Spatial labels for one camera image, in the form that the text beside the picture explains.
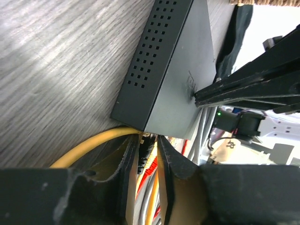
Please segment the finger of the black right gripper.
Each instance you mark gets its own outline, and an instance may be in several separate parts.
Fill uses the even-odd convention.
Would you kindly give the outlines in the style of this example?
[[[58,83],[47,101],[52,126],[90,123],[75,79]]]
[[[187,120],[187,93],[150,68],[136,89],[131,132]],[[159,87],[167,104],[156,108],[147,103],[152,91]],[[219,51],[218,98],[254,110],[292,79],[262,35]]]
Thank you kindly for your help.
[[[256,109],[274,109],[299,102],[300,81],[294,79],[268,80],[195,99],[198,107],[230,104],[242,107],[245,104]]]
[[[272,48],[241,67],[230,76],[195,93],[195,98],[204,98],[219,90],[226,90],[237,84],[250,83],[262,78],[262,73],[286,65],[300,57],[300,27],[284,36]]]

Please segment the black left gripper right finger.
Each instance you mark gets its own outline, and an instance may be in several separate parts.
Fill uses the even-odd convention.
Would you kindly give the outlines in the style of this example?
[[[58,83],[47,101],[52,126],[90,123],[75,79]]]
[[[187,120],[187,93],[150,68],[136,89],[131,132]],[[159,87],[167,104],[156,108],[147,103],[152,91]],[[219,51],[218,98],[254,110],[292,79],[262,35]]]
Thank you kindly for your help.
[[[164,225],[297,225],[300,169],[292,165],[196,165],[157,138]]]

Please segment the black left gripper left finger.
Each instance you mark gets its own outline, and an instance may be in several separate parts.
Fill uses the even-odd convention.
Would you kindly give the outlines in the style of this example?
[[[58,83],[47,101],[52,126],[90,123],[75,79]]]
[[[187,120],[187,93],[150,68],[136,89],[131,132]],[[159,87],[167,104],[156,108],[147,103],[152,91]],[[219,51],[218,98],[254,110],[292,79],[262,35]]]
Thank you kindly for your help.
[[[138,136],[85,172],[6,168],[0,171],[3,225],[130,225],[133,223]]]

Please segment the black network switch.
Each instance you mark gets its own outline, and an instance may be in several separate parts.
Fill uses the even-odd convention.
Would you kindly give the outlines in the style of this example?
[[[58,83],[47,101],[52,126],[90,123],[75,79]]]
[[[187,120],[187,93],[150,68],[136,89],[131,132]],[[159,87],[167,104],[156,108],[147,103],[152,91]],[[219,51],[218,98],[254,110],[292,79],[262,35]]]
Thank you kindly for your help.
[[[216,74],[205,0],[154,2],[111,118],[137,130],[190,139],[197,91]]]

